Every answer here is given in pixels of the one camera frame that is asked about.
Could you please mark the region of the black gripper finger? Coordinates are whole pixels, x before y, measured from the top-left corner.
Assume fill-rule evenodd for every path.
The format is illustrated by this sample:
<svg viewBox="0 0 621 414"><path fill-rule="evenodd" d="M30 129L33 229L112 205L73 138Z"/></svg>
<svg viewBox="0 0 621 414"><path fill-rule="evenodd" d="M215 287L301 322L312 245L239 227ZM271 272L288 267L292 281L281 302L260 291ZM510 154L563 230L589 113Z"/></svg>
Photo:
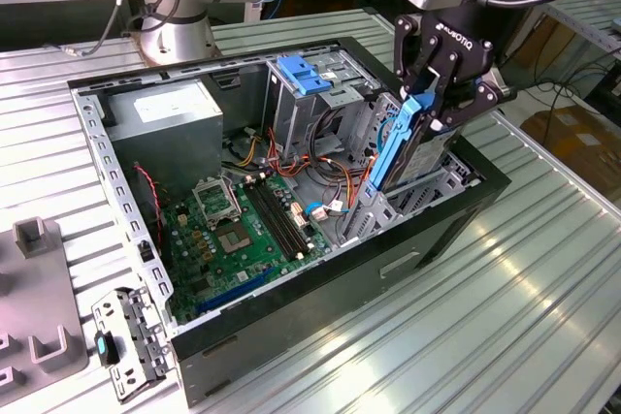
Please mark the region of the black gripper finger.
<svg viewBox="0 0 621 414"><path fill-rule="evenodd" d="M506 86L494 71L493 53L436 52L430 68L438 74L430 119L447 128L491 111L506 99Z"/></svg>
<svg viewBox="0 0 621 414"><path fill-rule="evenodd" d="M436 14L405 14L395 20L394 72L402 82L403 97L417 95L434 85L438 75L429 69L426 52L433 48L426 33Z"/></svg>

